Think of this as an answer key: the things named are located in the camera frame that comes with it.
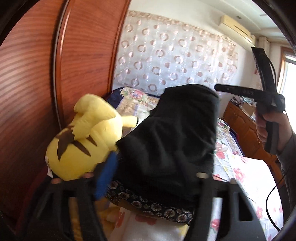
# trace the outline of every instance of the forearm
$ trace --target forearm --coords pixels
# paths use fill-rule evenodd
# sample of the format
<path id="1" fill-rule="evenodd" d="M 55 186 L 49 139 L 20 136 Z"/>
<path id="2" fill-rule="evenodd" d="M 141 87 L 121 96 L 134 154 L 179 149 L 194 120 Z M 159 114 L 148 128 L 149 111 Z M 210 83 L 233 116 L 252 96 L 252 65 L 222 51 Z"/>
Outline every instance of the forearm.
<path id="1" fill-rule="evenodd" d="M 293 133 L 284 150 L 278 155 L 289 195 L 290 209 L 296 204 L 296 134 Z"/>

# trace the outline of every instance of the wall-mounted air conditioner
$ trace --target wall-mounted air conditioner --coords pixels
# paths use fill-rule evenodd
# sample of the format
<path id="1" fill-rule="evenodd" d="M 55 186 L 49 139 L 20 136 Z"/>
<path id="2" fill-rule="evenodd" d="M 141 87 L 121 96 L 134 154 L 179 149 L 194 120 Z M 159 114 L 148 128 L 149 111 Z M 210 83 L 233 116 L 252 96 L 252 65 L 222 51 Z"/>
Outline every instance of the wall-mounted air conditioner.
<path id="1" fill-rule="evenodd" d="M 252 51 L 251 47 L 255 47 L 255 36 L 231 17 L 223 15 L 220 19 L 219 27 L 225 36 L 229 37 L 246 50 Z"/>

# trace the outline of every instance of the human hand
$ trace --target human hand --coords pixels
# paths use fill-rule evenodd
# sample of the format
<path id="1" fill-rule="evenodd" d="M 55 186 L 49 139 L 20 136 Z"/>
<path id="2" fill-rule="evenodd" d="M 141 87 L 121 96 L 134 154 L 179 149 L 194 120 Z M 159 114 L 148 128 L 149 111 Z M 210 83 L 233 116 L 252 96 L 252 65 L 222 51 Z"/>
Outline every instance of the human hand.
<path id="1" fill-rule="evenodd" d="M 281 153 L 292 136 L 292 129 L 288 117 L 284 113 L 270 112 L 260 115 L 255 111 L 256 128 L 259 139 L 265 144 L 268 133 L 266 131 L 266 121 L 276 122 L 279 124 L 279 141 L 277 150 Z"/>

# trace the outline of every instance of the stuffed animal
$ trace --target stuffed animal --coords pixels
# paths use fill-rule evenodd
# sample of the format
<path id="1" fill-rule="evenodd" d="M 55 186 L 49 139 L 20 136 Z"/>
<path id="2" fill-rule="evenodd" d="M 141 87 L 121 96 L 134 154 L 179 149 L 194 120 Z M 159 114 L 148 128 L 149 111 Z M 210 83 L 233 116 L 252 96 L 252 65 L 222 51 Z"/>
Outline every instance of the stuffed animal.
<path id="1" fill-rule="evenodd" d="M 46 159 L 61 179 L 73 180 L 105 161 L 121 138 L 122 127 L 135 127 L 136 116 L 120 116 L 104 99 L 93 94 L 81 97 L 73 121 L 49 144 Z"/>

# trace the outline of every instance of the yellow plush toy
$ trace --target yellow plush toy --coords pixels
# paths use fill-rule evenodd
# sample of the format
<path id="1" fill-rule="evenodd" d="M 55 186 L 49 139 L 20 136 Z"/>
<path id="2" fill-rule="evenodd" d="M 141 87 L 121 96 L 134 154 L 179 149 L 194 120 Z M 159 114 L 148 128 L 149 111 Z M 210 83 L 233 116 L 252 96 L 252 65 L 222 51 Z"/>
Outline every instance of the yellow plush toy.
<path id="1" fill-rule="evenodd" d="M 135 127 L 137 117 L 120 116 L 101 97 L 86 94 L 74 107 L 77 113 L 68 127 L 49 144 L 46 159 L 51 170 L 61 179 L 73 180 L 91 172 L 105 161 L 121 138 L 122 127 Z"/>

